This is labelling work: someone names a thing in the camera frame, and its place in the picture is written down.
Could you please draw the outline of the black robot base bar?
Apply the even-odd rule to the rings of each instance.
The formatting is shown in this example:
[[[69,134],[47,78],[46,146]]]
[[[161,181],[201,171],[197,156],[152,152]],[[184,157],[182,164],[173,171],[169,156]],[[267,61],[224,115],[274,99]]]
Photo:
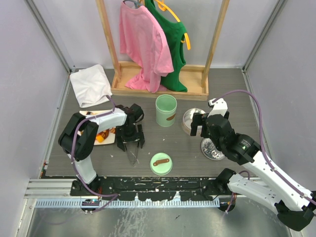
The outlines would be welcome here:
[[[118,199],[123,201],[133,201],[135,198],[140,201],[170,201],[177,194],[180,201],[232,196],[227,187],[209,177],[100,177],[89,187],[96,193],[106,195],[105,200],[110,200],[112,194],[118,194]]]

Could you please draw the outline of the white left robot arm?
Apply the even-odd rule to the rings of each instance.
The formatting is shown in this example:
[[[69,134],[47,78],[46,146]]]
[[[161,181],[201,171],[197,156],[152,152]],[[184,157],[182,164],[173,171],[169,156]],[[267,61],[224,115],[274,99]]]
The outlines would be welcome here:
[[[144,118],[142,108],[133,104],[130,107],[115,106],[101,114],[82,115],[75,113],[59,137],[58,144],[71,159],[81,190],[88,196],[95,195],[99,190],[99,178],[93,168],[91,153],[99,133],[116,129],[116,144],[123,152],[136,157],[136,152],[128,149],[135,145],[143,147],[145,137],[142,125]]]

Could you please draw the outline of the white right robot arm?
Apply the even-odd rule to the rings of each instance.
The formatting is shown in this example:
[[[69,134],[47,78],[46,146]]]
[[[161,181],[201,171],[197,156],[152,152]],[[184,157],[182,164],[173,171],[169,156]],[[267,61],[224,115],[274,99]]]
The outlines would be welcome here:
[[[228,116],[195,113],[190,135],[195,136],[197,127],[201,126],[201,137],[209,138],[225,157],[257,175],[265,185],[225,168],[215,180],[217,190],[224,195],[231,191],[247,196],[270,209],[290,229],[303,230],[315,216],[316,193],[291,179],[270,158],[265,158],[261,146],[250,136],[235,133]]]

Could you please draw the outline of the mint green tin canister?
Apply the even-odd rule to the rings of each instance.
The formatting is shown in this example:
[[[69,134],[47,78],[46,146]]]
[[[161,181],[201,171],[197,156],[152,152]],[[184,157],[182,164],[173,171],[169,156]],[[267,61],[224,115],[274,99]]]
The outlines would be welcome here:
[[[160,95],[155,102],[156,122],[162,127],[170,127],[175,122],[177,100],[169,94]]]

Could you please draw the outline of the white cloth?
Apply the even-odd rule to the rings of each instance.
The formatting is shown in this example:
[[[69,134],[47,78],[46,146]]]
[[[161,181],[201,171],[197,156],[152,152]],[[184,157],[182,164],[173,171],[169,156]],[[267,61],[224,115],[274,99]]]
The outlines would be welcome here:
[[[112,96],[111,85],[99,64],[70,74],[70,81],[80,108],[96,106]]]

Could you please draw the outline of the metal serving tongs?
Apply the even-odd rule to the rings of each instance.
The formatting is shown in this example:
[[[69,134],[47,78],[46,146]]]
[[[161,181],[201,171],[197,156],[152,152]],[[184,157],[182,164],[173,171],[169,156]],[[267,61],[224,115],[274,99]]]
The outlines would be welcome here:
[[[133,141],[125,144],[125,149],[127,153],[128,160],[132,166],[135,166],[138,162],[138,150],[139,150],[139,142]]]

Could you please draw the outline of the white square plate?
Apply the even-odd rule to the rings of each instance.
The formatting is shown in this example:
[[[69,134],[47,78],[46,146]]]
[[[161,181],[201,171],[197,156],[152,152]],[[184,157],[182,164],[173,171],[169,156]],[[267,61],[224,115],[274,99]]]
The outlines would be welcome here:
[[[98,115],[108,112],[109,110],[101,110],[101,111],[79,111],[80,114],[84,116],[90,116],[90,115]],[[115,142],[116,138],[116,127],[112,127],[110,129],[101,131],[96,135],[94,145],[107,145],[107,144],[113,144]]]

